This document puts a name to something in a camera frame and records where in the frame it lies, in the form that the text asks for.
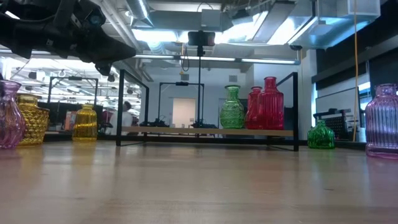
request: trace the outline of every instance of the wooden tabletop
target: wooden tabletop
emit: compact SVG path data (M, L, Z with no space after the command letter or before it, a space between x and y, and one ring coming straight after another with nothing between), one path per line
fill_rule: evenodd
M0 223L398 223L397 174L346 149L46 143L0 152Z

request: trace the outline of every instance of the yellow glass vase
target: yellow glass vase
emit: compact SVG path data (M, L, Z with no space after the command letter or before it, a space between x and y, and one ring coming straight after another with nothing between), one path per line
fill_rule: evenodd
M96 141L97 130L97 114L93 111L93 105L83 105L76 114L72 140Z
M31 94L17 94L17 104L26 123L24 138L18 146L33 146L43 143L50 110L37 106L37 100L41 98L41 96Z

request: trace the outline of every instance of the pink glass vase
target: pink glass vase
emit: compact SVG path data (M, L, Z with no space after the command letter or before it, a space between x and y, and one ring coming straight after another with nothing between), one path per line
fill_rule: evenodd
M264 80L266 87L259 98L261 128L283 130L284 94L276 88L276 77L266 77Z
M398 96L395 84L376 87L376 97L368 103L366 115L366 154L398 159Z
M0 149L14 149L25 133L25 119L16 103L21 84L0 80Z
M244 119L244 126L247 129L261 129L258 100L261 93L261 87L254 86L251 89L252 92L249 93L248 96L248 112Z

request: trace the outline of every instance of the vase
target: vase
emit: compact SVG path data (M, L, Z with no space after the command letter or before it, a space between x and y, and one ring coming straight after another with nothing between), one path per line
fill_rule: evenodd
M0 80L0 149L14 149L25 133L25 120L16 103L18 82Z
M254 86L251 88L252 92L248 96L248 112L244 119L244 126L247 129L261 129L259 117L259 95L261 87Z
M309 130L308 147L310 149L335 148L335 133L326 126L324 120L318 120L317 125Z
M240 129L244 123L244 108L238 98L240 86L228 85L225 88L228 97L221 109L221 125L225 129Z
M266 77L265 89L259 97L259 116L262 129L283 130L284 94L276 88L276 77Z
M398 96L395 84L376 87L376 97L365 108L366 154L398 159Z
M17 104L25 119L25 136L19 146L33 146L43 143L44 133L49 123L50 110L39 108L37 100L41 96L17 94Z
M85 104L77 111L72 140L96 141L97 132L97 114L93 110L93 105Z

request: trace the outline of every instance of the green glass vase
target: green glass vase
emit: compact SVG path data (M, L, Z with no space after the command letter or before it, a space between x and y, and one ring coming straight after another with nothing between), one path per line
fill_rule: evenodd
M308 147L310 149L335 148L335 133L326 127L324 120L317 121L317 125L308 132Z
M225 129L241 129L244 124L244 108L239 101L238 85L228 85L225 87L228 97L221 109L221 125Z

